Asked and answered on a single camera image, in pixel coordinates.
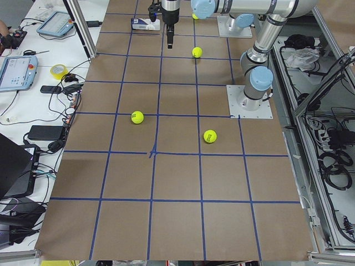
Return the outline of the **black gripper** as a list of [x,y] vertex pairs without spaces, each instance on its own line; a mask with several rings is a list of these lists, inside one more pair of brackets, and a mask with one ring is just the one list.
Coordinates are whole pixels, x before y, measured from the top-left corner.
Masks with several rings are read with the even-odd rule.
[[168,49],[173,48],[174,43],[174,24],[179,21],[180,1],[179,0],[162,0],[161,12],[163,21],[166,25],[167,46]]

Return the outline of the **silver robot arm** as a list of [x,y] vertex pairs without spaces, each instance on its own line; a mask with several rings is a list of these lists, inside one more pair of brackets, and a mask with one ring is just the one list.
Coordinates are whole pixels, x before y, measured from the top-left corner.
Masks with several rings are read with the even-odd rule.
[[239,93],[237,103],[247,111],[259,109],[263,96],[273,82],[273,73],[266,67],[268,55],[282,27],[289,18],[305,15],[317,5],[317,1],[191,1],[191,9],[200,19],[214,13],[265,14],[266,20],[253,47],[240,59],[245,75],[245,87]]

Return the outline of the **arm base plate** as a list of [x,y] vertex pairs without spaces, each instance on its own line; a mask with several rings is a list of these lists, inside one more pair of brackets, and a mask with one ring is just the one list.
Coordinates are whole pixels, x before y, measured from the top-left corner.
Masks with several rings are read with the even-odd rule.
[[217,16],[219,36],[225,38],[252,38],[251,25],[253,24],[253,14],[240,14],[237,17]]
[[236,119],[273,119],[269,100],[251,100],[244,94],[244,85],[227,85],[227,98],[231,118]]

